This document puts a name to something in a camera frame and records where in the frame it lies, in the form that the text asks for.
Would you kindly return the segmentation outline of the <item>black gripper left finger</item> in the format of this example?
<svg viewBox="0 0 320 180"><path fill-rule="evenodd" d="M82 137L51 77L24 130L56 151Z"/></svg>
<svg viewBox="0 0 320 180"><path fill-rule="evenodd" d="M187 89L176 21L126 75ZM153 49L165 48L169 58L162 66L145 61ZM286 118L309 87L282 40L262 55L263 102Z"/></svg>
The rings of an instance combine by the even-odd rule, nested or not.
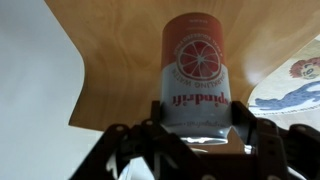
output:
<svg viewBox="0 0 320 180"><path fill-rule="evenodd" d="M160 124L160 102L153 101L151 115L129 128L113 124L107 128L70 180L120 180L125 167L141 158L155 180L183 180L187 173L179 152L187 146Z"/></svg>

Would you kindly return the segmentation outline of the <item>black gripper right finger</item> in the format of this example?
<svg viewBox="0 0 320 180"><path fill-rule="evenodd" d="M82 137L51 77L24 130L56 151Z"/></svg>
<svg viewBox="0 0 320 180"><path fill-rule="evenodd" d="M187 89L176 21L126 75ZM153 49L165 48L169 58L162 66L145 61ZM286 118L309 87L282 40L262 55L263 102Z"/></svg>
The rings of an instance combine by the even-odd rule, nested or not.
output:
<svg viewBox="0 0 320 180"><path fill-rule="evenodd" d="M240 101L231 103L232 125L245 145L253 147L261 179L294 180L290 167L307 180L320 180L320 132L305 124L288 130L255 117Z"/></svg>

